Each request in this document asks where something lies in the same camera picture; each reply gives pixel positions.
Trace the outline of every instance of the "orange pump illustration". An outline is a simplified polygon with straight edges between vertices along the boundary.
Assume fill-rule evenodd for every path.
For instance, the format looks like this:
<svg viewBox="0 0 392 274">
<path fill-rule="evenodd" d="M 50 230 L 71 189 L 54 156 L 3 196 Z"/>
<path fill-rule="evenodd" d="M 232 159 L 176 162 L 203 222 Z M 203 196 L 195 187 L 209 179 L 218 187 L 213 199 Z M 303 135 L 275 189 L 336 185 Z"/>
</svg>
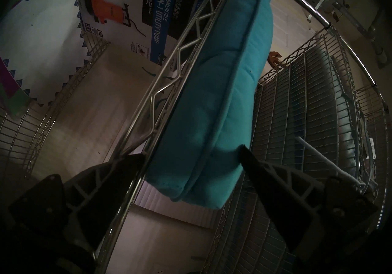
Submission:
<svg viewBox="0 0 392 274">
<path fill-rule="evenodd" d="M 107 20 L 112 20 L 128 27 L 131 27 L 132 23 L 140 34 L 146 36 L 138 30 L 135 22 L 130 19 L 128 11 L 129 5 L 124 4 L 124 8 L 122 8 L 115 4 L 106 2 L 105 0 L 84 0 L 84 2 L 88 13 L 94 16 L 94 20 L 97 23 L 101 22 L 102 24 L 105 24 L 107 23 Z"/>
</svg>

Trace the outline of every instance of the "wire grid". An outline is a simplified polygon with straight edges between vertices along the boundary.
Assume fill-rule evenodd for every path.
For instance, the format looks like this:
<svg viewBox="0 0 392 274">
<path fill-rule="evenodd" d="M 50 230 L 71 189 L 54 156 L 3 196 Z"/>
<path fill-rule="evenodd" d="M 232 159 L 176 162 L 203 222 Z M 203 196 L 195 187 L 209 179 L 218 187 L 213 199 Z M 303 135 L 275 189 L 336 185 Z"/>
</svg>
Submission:
<svg viewBox="0 0 392 274">
<path fill-rule="evenodd" d="M 10 164 L 23 169 L 25 177 L 31 175 L 41 147 L 58 114 L 109 45 L 95 35 L 85 32 L 82 34 L 92 59 L 68 81 L 46 112 L 31 102 L 21 117 L 11 117 L 0 105 L 0 186 L 6 175 L 12 174 L 11 171 L 8 172 Z"/>
<path fill-rule="evenodd" d="M 374 204 L 379 208 L 374 226 L 378 227 L 384 211 L 386 191 L 388 185 L 389 165 L 389 142 L 391 132 L 391 120 L 389 113 L 383 110 L 380 96 L 371 85 L 357 90 L 358 100 L 365 115 L 369 137 L 373 139 L 376 158 L 375 181 L 378 184 L 378 195 Z"/>
<path fill-rule="evenodd" d="M 361 178 L 358 100 L 337 34 L 318 32 L 259 83 L 252 143 L 256 158 L 303 170 L 324 182 L 330 169 L 295 140 L 300 136 Z"/>
<path fill-rule="evenodd" d="M 237 185 L 202 273 L 291 273 L 295 256 L 287 251 L 245 174 Z"/>
<path fill-rule="evenodd" d="M 380 117 L 385 117 L 377 101 Z M 347 158 L 347 150 L 362 147 L 358 113 L 358 97 L 339 35 L 334 29 L 322 30 L 260 79 L 251 149 L 259 160 L 299 168 L 324 181 L 330 172 L 296 145 L 294 137 L 301 136 L 360 178 L 358 153 Z M 223 213 L 227 217 L 221 218 L 225 224 L 216 232 L 202 273 L 292 273 L 295 255 L 288 252 L 247 176 L 238 184 L 239 193 L 236 189 L 231 205 L 225 205 L 229 207 Z"/>
</svg>

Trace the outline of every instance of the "chrome wire shelving rack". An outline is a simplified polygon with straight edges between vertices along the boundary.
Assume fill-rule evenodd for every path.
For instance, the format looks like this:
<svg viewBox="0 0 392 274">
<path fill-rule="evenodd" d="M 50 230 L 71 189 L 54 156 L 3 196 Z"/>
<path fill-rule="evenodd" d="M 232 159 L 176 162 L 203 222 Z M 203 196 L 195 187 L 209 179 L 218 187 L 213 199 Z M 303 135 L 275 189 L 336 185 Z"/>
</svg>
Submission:
<svg viewBox="0 0 392 274">
<path fill-rule="evenodd" d="M 317 11 L 315 11 L 304 0 L 295 0 L 303 8 L 305 8 L 312 16 L 318 20 L 328 30 L 328 34 L 336 35 L 339 40 L 340 47 L 352 56 L 359 67 L 369 79 L 370 86 L 363 89 L 372 94 L 372 100 L 378 100 L 379 111 L 364 110 L 367 115 L 367 122 L 374 123 L 381 121 L 379 117 L 384 117 L 385 121 L 389 121 L 386 113 L 388 109 L 382 96 L 377 90 L 377 86 L 365 66 L 360 59 L 348 46 L 348 44 L 338 36 L 334 29 Z M 180 98 L 181 90 L 184 87 L 189 73 L 200 53 L 204 42 L 210 33 L 216 18 L 219 16 L 220 10 L 225 0 L 204 0 L 199 9 L 189 22 L 178 43 L 168 56 L 166 63 L 162 66 L 160 72 L 154 78 L 150 87 L 147 89 L 142 101 L 136 109 L 130 125 L 123 133 L 116 148 L 113 151 L 111 159 L 118 159 L 125 154 L 131 153 L 135 148 L 144 144 L 143 153 L 146 162 L 140 172 L 136 175 L 129 186 L 129 190 L 123 198 L 123 203 L 119 209 L 106 236 L 102 242 L 99 252 L 97 252 L 97 269 L 96 273 L 105 273 L 111 254 L 120 234 L 121 228 L 125 221 L 130 205 L 136 198 L 140 187 L 144 180 L 145 169 L 149 163 L 149 159 L 153 156 L 153 152 L 160 139 L 161 133 L 170 119 L 170 113 L 173 110 L 176 101 Z M 17 167 L 22 173 L 20 178 L 29 176 L 34 168 L 35 161 L 39 156 L 41 147 L 48 135 L 53 123 L 67 100 L 89 72 L 94 63 L 100 58 L 102 53 L 108 46 L 108 42 L 98 39 L 96 36 L 83 33 L 84 38 L 89 46 L 92 60 L 89 64 L 80 69 L 75 76 L 63 88 L 57 96 L 51 107 L 46 112 L 42 112 L 40 108 L 34 105 L 24 113 L 22 118 L 11 118 L 6 114 L 4 109 L 0 109 L 1 126 L 0 126 L 0 173 L 4 180 L 7 177 L 13 177 L 13 172 Z M 168 64 L 172 58 L 176 59 L 177 76 L 167 81 L 165 78 Z M 156 113 L 156 97 L 163 90 L 169 90 L 169 96 L 164 103 L 161 112 Z M 362 90 L 358 90 L 358 96 L 361 96 Z M 254 117 L 254 127 L 256 127 L 256 117 Z M 354 125 L 357 132 L 360 130 L 361 121 L 356 118 L 350 118 L 350 124 Z M 377 154 L 385 147 L 382 145 L 382 138 L 377 129 Z M 388 161 L 389 154 L 386 151 L 384 161 Z M 376 161 L 382 162 L 381 154 Z M 377 169 L 377 177 L 385 180 L 383 195 L 386 193 L 386 180 L 389 165 L 385 164 L 384 175 Z M 360 178 L 357 167 L 355 167 L 355 176 Z M 384 198 L 378 195 L 377 199 L 384 204 Z M 285 246 L 285 243 L 274 224 L 268 218 L 260 200 L 258 199 L 252 184 L 246 175 L 242 175 L 237 186 L 226 202 L 214 242 L 211 246 L 210 253 L 205 262 L 203 273 L 286 273 L 290 272 L 290 265 L 294 256 L 291 255 Z"/>
<path fill-rule="evenodd" d="M 300 136 L 357 180 L 368 160 L 364 125 L 374 141 L 379 207 L 369 231 L 382 225 L 390 170 L 388 107 L 360 59 L 335 29 L 304 0 L 295 0 L 324 29 L 259 80 L 255 93 L 251 150 L 262 161 L 298 168 L 323 182 L 322 161 L 295 140 Z M 357 91 L 346 53 L 363 71 Z M 268 217 L 243 174 L 223 207 L 203 274 L 292 273 L 295 255 Z"/>
</svg>

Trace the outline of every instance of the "blue seat cushion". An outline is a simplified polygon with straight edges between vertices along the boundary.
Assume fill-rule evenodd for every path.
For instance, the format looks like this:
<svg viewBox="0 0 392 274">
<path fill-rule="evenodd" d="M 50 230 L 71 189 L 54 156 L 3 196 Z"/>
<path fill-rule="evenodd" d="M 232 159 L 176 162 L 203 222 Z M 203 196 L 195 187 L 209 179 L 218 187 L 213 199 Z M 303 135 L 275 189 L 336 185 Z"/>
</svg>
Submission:
<svg viewBox="0 0 392 274">
<path fill-rule="evenodd" d="M 173 201 L 217 209 L 235 187 L 272 43 L 269 3 L 227 0 L 199 54 L 145 176 Z"/>
</svg>

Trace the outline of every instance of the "purple object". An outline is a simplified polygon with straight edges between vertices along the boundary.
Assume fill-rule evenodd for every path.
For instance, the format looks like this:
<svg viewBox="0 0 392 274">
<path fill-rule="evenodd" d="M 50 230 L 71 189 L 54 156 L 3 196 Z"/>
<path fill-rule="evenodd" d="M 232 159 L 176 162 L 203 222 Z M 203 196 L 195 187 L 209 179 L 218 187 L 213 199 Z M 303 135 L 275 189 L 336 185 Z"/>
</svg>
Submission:
<svg viewBox="0 0 392 274">
<path fill-rule="evenodd" d="M 0 82 L 7 94 L 7 97 L 11 98 L 18 89 L 21 89 L 19 85 L 15 82 L 14 78 L 9 73 L 7 67 L 5 66 L 3 60 L 0 58 Z"/>
</svg>

